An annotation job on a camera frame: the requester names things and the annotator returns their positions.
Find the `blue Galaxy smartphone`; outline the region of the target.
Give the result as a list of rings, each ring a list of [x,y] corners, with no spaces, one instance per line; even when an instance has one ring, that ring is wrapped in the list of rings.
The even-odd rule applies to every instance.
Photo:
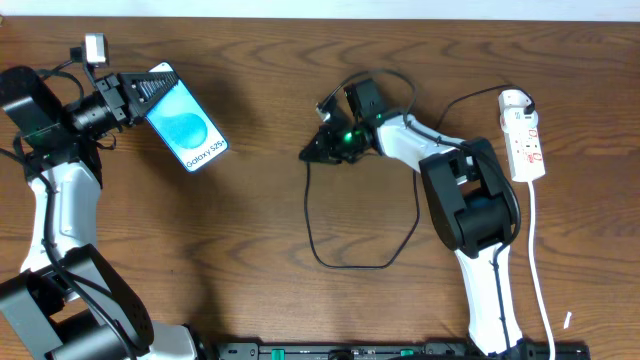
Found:
[[[229,149],[229,142],[181,78],[146,118],[188,172],[198,171]]]

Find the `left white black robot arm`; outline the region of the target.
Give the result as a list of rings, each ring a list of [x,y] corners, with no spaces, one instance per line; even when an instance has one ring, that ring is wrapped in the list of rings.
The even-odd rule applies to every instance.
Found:
[[[1,105],[19,132],[9,156],[36,198],[29,253],[1,286],[1,311],[36,359],[209,359],[188,325],[153,321],[96,246],[102,138],[139,124],[175,90],[171,70],[110,74],[63,104],[45,72],[1,75]]]

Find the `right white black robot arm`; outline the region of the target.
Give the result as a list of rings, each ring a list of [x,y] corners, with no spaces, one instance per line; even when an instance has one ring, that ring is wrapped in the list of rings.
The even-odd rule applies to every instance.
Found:
[[[373,150],[409,166],[424,187],[438,238],[460,264],[472,344],[489,357],[514,354],[523,335],[508,262],[521,211],[491,143],[443,135],[418,121],[410,108],[389,107],[371,79],[340,87],[352,113],[342,111],[334,93],[319,102],[322,123],[300,160],[307,166],[353,164]]]

